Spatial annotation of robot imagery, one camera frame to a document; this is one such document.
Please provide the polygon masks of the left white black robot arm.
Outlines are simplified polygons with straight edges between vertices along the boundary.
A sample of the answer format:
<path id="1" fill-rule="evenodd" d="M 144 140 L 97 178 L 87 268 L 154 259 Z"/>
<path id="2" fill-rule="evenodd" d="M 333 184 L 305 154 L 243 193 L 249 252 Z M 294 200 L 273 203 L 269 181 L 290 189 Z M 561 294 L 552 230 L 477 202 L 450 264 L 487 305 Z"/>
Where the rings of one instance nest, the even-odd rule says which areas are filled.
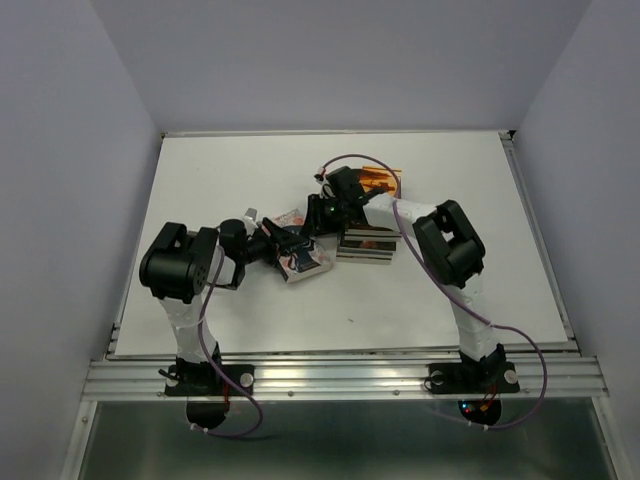
<path id="1" fill-rule="evenodd" d="M 139 266 L 139 279 L 165 311 L 177 346 L 174 363 L 159 373 L 168 396 L 214 396 L 229 391 L 250 366 L 222 365 L 219 343 L 205 321 L 214 288 L 237 289 L 246 266 L 263 261 L 274 266 L 282 254 L 294 252 L 306 238 L 269 219 L 250 231 L 240 219 L 193 232 L 166 223 Z"/>

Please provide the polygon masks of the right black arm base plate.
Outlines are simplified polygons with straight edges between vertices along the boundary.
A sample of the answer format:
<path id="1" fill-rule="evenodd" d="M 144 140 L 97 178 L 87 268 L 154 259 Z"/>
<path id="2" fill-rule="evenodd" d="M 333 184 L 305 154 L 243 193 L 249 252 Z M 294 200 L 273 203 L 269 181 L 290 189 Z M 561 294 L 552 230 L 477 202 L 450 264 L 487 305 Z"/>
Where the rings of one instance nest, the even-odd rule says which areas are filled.
<path id="1" fill-rule="evenodd" d="M 487 373 L 463 363 L 431 363 L 423 381 L 434 395 L 475 395 L 492 393 L 514 394 L 520 391 L 515 366 L 511 362 L 499 365 Z"/>

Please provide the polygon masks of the white table board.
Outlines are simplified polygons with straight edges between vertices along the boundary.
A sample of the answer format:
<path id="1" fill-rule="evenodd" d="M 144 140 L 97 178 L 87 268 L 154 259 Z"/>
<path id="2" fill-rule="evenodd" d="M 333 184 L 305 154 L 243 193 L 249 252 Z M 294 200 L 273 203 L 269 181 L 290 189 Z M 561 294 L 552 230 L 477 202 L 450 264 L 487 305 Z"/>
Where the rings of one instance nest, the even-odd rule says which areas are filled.
<path id="1" fill-rule="evenodd" d="M 361 167 L 376 158 L 402 170 L 403 197 L 457 201 L 487 253 L 486 318 L 499 339 L 552 345 L 567 338 L 501 139 L 495 132 L 167 138 L 139 247 L 167 222 L 192 230 L 303 209 L 327 161 Z M 390 265 L 337 263 L 295 283 L 262 263 L 207 309 L 225 353 L 449 347 L 458 333 L 448 300 L 405 246 Z"/>

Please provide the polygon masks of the orange Huckleberry Finn book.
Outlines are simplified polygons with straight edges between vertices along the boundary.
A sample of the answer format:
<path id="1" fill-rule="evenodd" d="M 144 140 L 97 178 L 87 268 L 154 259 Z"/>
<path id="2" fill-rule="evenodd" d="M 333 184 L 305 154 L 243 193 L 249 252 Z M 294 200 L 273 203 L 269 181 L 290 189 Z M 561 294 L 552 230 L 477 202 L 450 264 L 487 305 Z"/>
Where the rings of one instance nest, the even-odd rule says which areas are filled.
<path id="1" fill-rule="evenodd" d="M 383 167 L 361 167 L 356 170 L 359 183 L 365 192 L 383 190 L 395 197 L 396 182 L 394 174 Z"/>

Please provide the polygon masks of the floral cover white book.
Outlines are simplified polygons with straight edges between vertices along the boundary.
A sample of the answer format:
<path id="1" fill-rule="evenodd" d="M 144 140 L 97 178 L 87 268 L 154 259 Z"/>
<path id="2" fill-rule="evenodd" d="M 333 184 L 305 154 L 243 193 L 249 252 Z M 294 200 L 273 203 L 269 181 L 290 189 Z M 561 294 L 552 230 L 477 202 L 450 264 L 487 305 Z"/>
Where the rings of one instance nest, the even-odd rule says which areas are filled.
<path id="1" fill-rule="evenodd" d="M 291 234 L 301 233 L 305 217 L 294 209 L 270 220 Z M 333 260 L 329 253 L 314 239 L 306 238 L 289 253 L 278 253 L 275 267 L 281 273 L 286 283 L 295 283 L 312 276 L 329 271 L 333 267 Z"/>

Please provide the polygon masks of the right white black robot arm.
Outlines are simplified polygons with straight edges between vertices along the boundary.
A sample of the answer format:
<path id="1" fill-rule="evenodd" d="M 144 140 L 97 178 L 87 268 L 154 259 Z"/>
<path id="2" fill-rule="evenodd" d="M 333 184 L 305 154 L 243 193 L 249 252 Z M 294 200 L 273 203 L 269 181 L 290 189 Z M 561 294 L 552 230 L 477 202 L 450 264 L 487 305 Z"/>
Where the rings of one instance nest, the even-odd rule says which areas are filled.
<path id="1" fill-rule="evenodd" d="M 315 180 L 321 189 L 308 197 L 303 232 L 328 234 L 358 221 L 398 232 L 406 243 L 414 239 L 409 249 L 451 304 L 460 355 L 453 379 L 469 391 L 496 387 L 506 355 L 491 322 L 477 311 L 486 249 L 461 206 L 453 200 L 416 203 L 380 188 L 366 191 L 349 167 L 330 173 L 322 168 Z"/>

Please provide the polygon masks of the Three Days to See book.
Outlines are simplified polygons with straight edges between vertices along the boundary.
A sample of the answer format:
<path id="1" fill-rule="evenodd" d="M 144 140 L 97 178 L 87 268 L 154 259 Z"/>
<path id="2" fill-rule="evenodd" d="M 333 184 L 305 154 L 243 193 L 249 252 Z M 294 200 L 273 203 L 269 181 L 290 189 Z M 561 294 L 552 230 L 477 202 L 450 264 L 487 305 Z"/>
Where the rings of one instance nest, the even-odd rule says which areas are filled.
<path id="1" fill-rule="evenodd" d="M 339 246 L 337 248 L 337 252 L 345 253 L 345 254 L 371 254 L 371 255 L 393 255 L 396 253 L 396 250 L 383 250 L 383 249 L 362 249 L 362 248 L 346 248 Z"/>

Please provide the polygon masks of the dark red orange book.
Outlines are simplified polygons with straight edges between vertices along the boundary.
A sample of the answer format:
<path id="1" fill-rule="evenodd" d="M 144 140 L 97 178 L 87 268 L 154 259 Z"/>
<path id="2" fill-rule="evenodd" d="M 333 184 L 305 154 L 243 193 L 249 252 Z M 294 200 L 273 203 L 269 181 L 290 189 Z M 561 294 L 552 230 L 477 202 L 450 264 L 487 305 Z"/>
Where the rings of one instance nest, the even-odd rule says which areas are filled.
<path id="1" fill-rule="evenodd" d="M 395 182 L 396 182 L 395 197 L 397 199 L 402 199 L 403 198 L 403 186 L 402 186 L 401 171 L 393 170 L 393 174 L 394 174 L 394 179 L 395 179 Z"/>

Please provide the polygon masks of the Tale of Two Cities book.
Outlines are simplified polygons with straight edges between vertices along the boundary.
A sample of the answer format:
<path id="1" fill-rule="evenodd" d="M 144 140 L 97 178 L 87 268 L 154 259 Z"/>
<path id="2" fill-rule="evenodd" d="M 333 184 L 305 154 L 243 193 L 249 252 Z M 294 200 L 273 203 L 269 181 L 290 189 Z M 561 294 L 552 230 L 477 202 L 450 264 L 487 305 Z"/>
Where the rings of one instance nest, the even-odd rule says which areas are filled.
<path id="1" fill-rule="evenodd" d="M 342 240 L 339 243 L 340 248 L 345 249 L 365 249 L 365 250 L 382 250 L 395 251 L 397 243 L 394 241 L 376 241 L 376 240 Z"/>

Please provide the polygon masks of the aluminium front rail frame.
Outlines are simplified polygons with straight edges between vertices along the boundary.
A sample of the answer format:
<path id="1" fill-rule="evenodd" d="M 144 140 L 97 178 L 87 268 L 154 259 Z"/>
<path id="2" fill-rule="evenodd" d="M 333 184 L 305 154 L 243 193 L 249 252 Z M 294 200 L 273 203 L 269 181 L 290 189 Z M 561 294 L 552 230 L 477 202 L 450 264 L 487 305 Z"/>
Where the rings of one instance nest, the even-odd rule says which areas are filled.
<path id="1" fill-rule="evenodd" d="M 508 344 L 521 389 L 503 399 L 506 417 L 545 400 L 527 422 L 485 432 L 454 422 L 453 401 L 424 387 L 431 362 L 454 347 L 230 353 L 256 368 L 266 417 L 251 437 L 206 439 L 166 396 L 158 369 L 169 362 L 168 330 L 131 287 L 106 356 L 87 374 L 66 454 L 65 479 L 460 478 L 632 479 L 634 467 L 595 357 L 579 348 L 516 160 L 499 135 L 560 311 L 567 338 Z M 167 138 L 452 132 L 172 133 Z"/>

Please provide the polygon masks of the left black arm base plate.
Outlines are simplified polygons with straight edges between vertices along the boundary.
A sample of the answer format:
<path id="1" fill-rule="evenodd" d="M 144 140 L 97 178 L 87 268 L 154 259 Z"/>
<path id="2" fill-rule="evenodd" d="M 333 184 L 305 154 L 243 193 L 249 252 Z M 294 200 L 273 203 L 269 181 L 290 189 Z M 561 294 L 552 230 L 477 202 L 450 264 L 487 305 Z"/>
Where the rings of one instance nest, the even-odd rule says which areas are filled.
<path id="1" fill-rule="evenodd" d="M 253 393 L 253 386 L 243 386 L 242 377 L 253 376 L 255 367 L 250 364 L 223 365 L 222 372 L 234 383 Z M 234 388 L 227 387 L 215 369 L 207 362 L 190 363 L 178 359 L 158 373 L 165 380 L 164 394 L 169 397 L 240 396 Z"/>

